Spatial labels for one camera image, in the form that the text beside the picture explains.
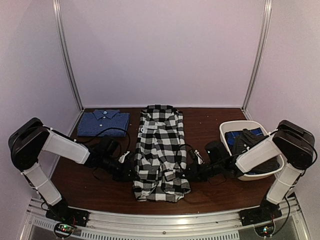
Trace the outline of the black white checked shirt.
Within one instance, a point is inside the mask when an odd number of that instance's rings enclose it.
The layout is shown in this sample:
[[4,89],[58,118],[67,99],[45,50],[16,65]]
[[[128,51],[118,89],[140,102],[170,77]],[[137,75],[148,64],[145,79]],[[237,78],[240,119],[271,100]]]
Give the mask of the black white checked shirt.
[[137,201],[176,203],[191,192],[183,174],[186,148],[180,110],[159,104],[141,110],[134,156],[133,192]]

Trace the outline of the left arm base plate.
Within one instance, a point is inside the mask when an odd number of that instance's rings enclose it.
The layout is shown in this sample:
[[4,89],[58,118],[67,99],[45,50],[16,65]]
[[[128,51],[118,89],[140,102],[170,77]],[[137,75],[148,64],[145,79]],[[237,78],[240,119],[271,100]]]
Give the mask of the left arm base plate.
[[50,206],[45,217],[72,226],[86,227],[89,212],[70,207]]

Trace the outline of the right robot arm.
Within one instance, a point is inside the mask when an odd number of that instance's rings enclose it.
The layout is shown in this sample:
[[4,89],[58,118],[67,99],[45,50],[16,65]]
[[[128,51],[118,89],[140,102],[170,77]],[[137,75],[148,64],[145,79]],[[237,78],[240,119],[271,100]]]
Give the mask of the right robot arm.
[[299,178],[318,158],[314,135],[304,128],[282,120],[273,132],[258,122],[233,120],[220,124],[220,140],[206,146],[210,163],[191,151],[194,159],[184,170],[187,180],[206,181],[228,174],[242,181],[263,179],[277,174],[256,210],[259,220],[268,220]]

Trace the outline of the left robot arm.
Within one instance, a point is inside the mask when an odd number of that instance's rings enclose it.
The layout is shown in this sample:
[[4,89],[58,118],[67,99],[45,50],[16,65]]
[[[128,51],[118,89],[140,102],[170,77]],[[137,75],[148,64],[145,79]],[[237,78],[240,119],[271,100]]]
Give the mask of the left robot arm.
[[106,133],[106,130],[99,132],[96,135],[99,142],[89,146],[88,140],[72,139],[33,117],[8,138],[13,166],[61,222],[69,221],[72,211],[65,197],[43,170],[40,158],[50,154],[87,168],[102,169],[111,174],[112,179],[117,182],[133,181],[134,170],[130,162],[133,153],[126,150],[122,155],[115,156],[114,153],[121,144]]

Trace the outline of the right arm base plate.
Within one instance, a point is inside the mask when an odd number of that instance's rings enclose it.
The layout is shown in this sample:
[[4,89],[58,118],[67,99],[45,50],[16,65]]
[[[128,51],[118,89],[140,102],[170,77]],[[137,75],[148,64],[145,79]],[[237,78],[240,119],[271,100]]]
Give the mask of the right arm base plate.
[[270,222],[274,218],[282,216],[278,206],[258,206],[255,208],[244,209],[239,212],[242,226],[256,225],[263,222]]

